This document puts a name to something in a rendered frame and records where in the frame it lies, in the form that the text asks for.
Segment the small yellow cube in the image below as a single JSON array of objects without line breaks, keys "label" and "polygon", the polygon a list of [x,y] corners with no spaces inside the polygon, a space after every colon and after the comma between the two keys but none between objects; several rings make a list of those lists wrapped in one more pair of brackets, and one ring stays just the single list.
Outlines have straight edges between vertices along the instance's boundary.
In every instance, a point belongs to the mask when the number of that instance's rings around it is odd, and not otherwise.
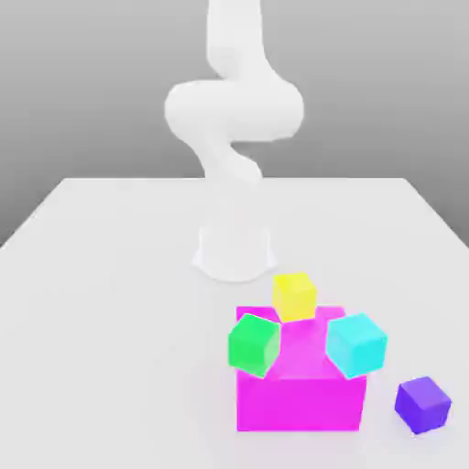
[{"label": "small yellow cube", "polygon": [[283,323],[313,319],[317,289],[305,272],[277,274],[273,277],[272,305]]}]

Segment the large magenta box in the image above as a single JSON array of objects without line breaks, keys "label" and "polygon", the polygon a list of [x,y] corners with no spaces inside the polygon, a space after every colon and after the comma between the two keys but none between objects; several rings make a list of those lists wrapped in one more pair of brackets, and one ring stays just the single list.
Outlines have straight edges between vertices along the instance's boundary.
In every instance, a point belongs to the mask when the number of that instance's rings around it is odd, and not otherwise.
[{"label": "large magenta box", "polygon": [[239,431],[356,431],[366,376],[346,378],[325,353],[328,322],[344,308],[319,306],[315,317],[281,323],[280,352],[261,378],[236,373]]}]

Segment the small cyan cube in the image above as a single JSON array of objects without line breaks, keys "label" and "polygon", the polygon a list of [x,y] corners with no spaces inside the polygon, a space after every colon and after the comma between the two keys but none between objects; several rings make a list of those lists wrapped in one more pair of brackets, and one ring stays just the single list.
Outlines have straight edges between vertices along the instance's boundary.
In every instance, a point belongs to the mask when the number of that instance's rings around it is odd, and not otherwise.
[{"label": "small cyan cube", "polygon": [[366,314],[330,320],[325,352],[346,379],[381,369],[387,350],[387,334]]}]

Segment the small green cube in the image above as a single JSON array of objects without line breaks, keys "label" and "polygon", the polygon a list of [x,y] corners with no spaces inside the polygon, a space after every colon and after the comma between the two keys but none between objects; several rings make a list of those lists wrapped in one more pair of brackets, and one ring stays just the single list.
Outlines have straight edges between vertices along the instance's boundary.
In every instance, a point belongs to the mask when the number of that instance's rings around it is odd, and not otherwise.
[{"label": "small green cube", "polygon": [[280,336],[278,322],[244,314],[228,334],[228,365],[264,378],[279,356]]}]

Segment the small purple cube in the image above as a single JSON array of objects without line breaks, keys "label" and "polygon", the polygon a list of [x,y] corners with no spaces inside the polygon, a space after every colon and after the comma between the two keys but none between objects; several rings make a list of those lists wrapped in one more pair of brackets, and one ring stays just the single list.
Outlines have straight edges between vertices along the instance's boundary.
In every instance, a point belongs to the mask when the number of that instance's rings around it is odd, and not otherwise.
[{"label": "small purple cube", "polygon": [[395,411],[414,434],[444,426],[451,405],[449,396],[429,376],[398,385]]}]

